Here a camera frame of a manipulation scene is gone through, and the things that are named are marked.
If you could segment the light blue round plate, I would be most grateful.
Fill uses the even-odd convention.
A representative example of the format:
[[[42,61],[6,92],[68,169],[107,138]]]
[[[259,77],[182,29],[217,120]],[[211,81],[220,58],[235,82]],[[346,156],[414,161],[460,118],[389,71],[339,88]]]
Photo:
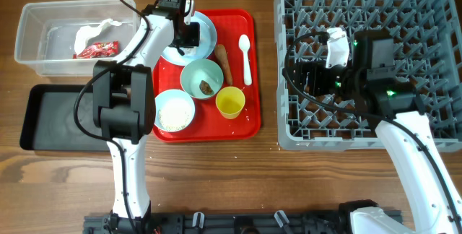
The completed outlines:
[[[181,48],[184,55],[180,55],[175,48],[167,47],[161,57],[171,64],[186,66],[196,59],[208,58],[217,44],[217,30],[214,23],[202,12],[195,12],[192,22],[200,25],[200,40],[197,47]]]

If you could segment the orange carrot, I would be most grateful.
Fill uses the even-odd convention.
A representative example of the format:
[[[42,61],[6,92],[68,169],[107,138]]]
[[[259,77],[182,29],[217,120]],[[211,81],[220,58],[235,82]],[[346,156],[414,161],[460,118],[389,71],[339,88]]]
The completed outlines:
[[[232,72],[230,69],[230,63],[227,57],[227,51],[224,45],[217,44],[214,49],[214,55],[216,56],[220,67],[222,68],[225,81],[229,86],[233,85]]]

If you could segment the brown food scrap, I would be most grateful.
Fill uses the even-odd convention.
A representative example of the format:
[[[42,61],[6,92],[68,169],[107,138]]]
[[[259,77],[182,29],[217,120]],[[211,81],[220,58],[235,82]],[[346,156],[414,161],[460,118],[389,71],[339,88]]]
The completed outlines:
[[[214,94],[213,89],[210,87],[209,83],[204,80],[201,80],[199,84],[200,91],[207,96],[212,96]]]

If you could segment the light blue small bowl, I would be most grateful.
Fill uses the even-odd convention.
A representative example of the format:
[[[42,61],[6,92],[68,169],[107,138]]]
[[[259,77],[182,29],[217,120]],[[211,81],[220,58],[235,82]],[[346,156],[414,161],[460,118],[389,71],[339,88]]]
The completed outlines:
[[[192,122],[196,106],[192,97],[177,89],[161,92],[155,98],[155,126],[166,132],[179,132]]]

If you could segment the green ceramic bowl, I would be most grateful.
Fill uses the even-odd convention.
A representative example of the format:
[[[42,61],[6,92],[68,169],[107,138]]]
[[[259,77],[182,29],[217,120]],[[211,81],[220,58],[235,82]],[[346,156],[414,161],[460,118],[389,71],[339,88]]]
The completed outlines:
[[[199,84],[201,80],[209,83],[214,91],[212,96],[204,95],[200,91]],[[199,100],[212,98],[221,90],[223,83],[224,74],[220,66],[206,58],[192,61],[183,68],[180,74],[180,84],[183,90],[191,97]]]

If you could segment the white tissue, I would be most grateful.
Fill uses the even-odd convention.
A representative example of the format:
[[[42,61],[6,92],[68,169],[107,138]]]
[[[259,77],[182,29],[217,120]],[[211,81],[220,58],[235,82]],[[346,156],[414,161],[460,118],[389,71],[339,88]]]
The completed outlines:
[[[76,33],[74,42],[74,51],[76,55],[79,55],[87,47],[88,41],[92,38],[97,37],[101,32],[106,30],[110,26],[119,27],[122,23],[115,21],[111,18],[104,19],[98,26],[92,27],[89,25],[80,27]]]

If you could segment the yellow plastic cup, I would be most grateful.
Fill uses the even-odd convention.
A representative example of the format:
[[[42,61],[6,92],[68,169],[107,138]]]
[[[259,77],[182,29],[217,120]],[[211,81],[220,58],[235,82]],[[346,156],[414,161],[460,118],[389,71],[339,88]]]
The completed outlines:
[[[235,119],[245,106],[245,95],[237,87],[224,87],[216,95],[216,107],[226,119]]]

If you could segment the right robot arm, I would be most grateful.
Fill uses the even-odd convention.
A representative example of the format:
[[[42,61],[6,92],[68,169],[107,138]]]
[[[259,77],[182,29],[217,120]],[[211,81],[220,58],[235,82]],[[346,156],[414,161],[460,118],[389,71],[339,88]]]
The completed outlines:
[[[393,38],[382,30],[354,34],[350,48],[345,32],[330,28],[294,40],[317,37],[327,45],[321,62],[285,66],[282,74],[305,99],[333,93],[353,100],[352,114],[367,119],[398,173],[414,218],[415,233],[460,233],[461,197],[435,146],[425,106],[415,86],[399,82]]]

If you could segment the white rice pile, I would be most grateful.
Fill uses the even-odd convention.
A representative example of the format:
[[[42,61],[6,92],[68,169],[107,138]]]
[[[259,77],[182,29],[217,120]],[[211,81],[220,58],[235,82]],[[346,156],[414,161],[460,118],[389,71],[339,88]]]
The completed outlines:
[[[193,110],[185,100],[169,100],[158,112],[160,126],[169,132],[181,131],[193,118]]]

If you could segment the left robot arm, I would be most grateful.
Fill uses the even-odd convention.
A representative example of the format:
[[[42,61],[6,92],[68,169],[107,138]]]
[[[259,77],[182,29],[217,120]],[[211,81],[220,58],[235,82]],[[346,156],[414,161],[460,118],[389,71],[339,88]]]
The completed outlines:
[[[152,71],[169,46],[199,44],[192,0],[156,0],[139,13],[140,26],[112,61],[93,69],[93,120],[113,162],[115,200],[103,223],[108,233],[156,233],[146,187],[144,151],[156,116]]]

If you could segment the red snack wrapper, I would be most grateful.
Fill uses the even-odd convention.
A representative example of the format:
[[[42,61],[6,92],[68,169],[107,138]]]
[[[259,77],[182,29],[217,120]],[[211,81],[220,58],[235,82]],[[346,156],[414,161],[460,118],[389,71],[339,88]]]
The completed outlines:
[[[80,54],[74,54],[73,59],[93,59],[116,56],[119,53],[119,42],[93,43]]]

